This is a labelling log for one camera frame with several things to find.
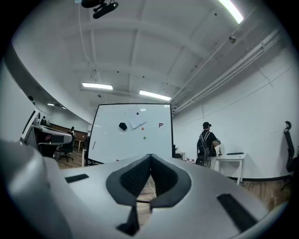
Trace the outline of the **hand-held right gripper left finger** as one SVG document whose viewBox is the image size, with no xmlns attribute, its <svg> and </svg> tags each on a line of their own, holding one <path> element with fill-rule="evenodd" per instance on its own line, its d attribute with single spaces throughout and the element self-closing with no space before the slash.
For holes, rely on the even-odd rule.
<svg viewBox="0 0 299 239">
<path fill-rule="evenodd" d="M 138 196 L 120 182 L 126 172 L 150 162 L 150 155 L 92 167 L 60 170 L 44 159 L 47 219 L 54 239 L 152 239 L 149 225 L 139 227 Z"/>
</svg>

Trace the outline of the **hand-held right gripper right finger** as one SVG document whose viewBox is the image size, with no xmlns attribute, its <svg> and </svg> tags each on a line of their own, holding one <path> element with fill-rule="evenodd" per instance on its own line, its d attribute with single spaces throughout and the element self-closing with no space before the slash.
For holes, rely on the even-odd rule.
<svg viewBox="0 0 299 239">
<path fill-rule="evenodd" d="M 287 207 L 273 210 L 243 187 L 212 169 L 153 155 L 168 169 L 168 188 L 151 201 L 144 239 L 274 239 Z"/>
</svg>

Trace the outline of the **white magnetic whiteboard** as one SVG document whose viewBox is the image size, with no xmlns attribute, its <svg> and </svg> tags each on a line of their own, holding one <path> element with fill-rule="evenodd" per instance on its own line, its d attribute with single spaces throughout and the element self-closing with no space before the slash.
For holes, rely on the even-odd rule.
<svg viewBox="0 0 299 239">
<path fill-rule="evenodd" d="M 125 115 L 125 111 L 132 105 L 138 105 L 144 111 L 147 120 L 135 129 Z M 126 123 L 126 131 L 119 128 L 121 122 Z M 98 106 L 88 149 L 90 160 L 111 163 L 145 154 L 172 157 L 172 151 L 171 105 L 130 103 Z"/>
</svg>

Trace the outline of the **black office chair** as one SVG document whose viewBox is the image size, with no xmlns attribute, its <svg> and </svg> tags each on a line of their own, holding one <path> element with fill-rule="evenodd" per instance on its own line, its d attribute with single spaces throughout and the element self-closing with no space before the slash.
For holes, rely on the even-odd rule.
<svg viewBox="0 0 299 239">
<path fill-rule="evenodd" d="M 288 185 L 293 184 L 295 181 L 297 181 L 299 177 L 299 154 L 297 157 L 294 157 L 295 154 L 295 148 L 292 142 L 290 129 L 292 127 L 292 124 L 289 121 L 285 121 L 286 128 L 284 129 L 284 136 L 287 142 L 287 151 L 288 151 L 288 157 L 287 157 L 287 163 L 286 163 L 286 170 L 289 173 L 293 173 L 292 179 L 286 183 L 282 188 L 281 191 L 283 191 Z"/>
<path fill-rule="evenodd" d="M 73 145 L 74 145 L 74 137 L 72 137 L 71 142 L 67 143 L 67 144 L 63 144 L 62 146 L 60 146 L 58 148 L 58 152 L 60 153 L 59 155 L 59 160 L 65 158 L 66 162 L 69 162 L 69 160 L 71 159 L 72 161 L 74 160 L 73 157 L 71 157 L 71 153 L 73 152 Z"/>
</svg>

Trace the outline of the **grey curved desk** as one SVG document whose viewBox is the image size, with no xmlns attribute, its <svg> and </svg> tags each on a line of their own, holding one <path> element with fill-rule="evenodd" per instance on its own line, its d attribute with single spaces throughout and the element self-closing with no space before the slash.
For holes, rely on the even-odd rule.
<svg viewBox="0 0 299 239">
<path fill-rule="evenodd" d="M 35 147 L 44 157 L 53 157 L 58 146 L 69 144 L 72 135 L 45 126 L 32 126 L 32 141 L 28 144 Z"/>
</svg>

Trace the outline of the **white paper sheet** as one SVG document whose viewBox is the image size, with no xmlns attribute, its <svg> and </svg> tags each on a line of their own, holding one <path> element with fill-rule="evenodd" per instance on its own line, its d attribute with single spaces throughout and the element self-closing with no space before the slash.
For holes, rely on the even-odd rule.
<svg viewBox="0 0 299 239">
<path fill-rule="evenodd" d="M 125 115 L 133 129 L 147 122 L 144 111 L 142 111 L 138 105 L 132 105 L 125 111 Z"/>
</svg>

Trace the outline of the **white panel black slot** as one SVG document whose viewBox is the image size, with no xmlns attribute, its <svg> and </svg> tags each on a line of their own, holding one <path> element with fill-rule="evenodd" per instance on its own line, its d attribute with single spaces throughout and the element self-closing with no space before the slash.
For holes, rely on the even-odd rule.
<svg viewBox="0 0 299 239">
<path fill-rule="evenodd" d="M 37 108 L 35 108 L 31 114 L 29 120 L 27 121 L 22 134 L 21 134 L 22 140 L 25 140 L 32 125 L 34 125 L 34 126 L 39 125 L 39 119 L 40 119 L 39 116 L 40 116 L 40 111 Z"/>
</svg>

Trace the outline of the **ceiling light panel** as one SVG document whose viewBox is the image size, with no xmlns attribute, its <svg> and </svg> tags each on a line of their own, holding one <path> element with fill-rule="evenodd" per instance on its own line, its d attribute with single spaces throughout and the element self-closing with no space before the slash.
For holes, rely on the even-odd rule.
<svg viewBox="0 0 299 239">
<path fill-rule="evenodd" d="M 236 6 L 233 4 L 231 0 L 218 0 L 233 16 L 233 18 L 236 20 L 238 24 L 240 24 L 244 17 L 239 12 L 239 10 L 236 8 Z"/>
<path fill-rule="evenodd" d="M 82 86 L 85 87 L 85 88 L 113 90 L 113 86 L 112 85 L 106 85 L 106 84 L 97 84 L 97 83 L 86 83 L 86 82 L 83 82 Z"/>
<path fill-rule="evenodd" d="M 160 95 L 160 94 L 156 94 L 156 93 L 152 93 L 152 92 L 148 92 L 148 91 L 140 90 L 139 94 L 143 95 L 143 96 L 147 96 L 147 97 L 157 98 L 157 99 L 164 100 L 164 101 L 170 101 L 171 100 L 171 97 L 167 97 L 167 96 L 164 96 L 164 95 Z"/>
</svg>

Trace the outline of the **white ceiling pipes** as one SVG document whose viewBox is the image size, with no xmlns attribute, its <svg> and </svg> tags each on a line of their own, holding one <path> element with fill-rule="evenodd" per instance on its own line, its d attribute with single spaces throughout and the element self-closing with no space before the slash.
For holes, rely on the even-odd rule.
<svg viewBox="0 0 299 239">
<path fill-rule="evenodd" d="M 267 50 L 275 45 L 281 39 L 281 30 L 273 30 L 264 40 L 262 40 L 257 46 L 255 46 L 246 56 L 244 56 L 235 65 L 229 68 L 226 72 L 212 81 L 209 85 L 205 86 L 198 93 L 190 97 L 188 100 L 180 104 L 179 106 L 172 108 L 172 113 L 176 114 L 197 101 L 205 98 L 221 86 L 226 84 L 236 75 L 241 73 L 244 69 L 250 66 L 254 61 L 260 58 Z"/>
</svg>

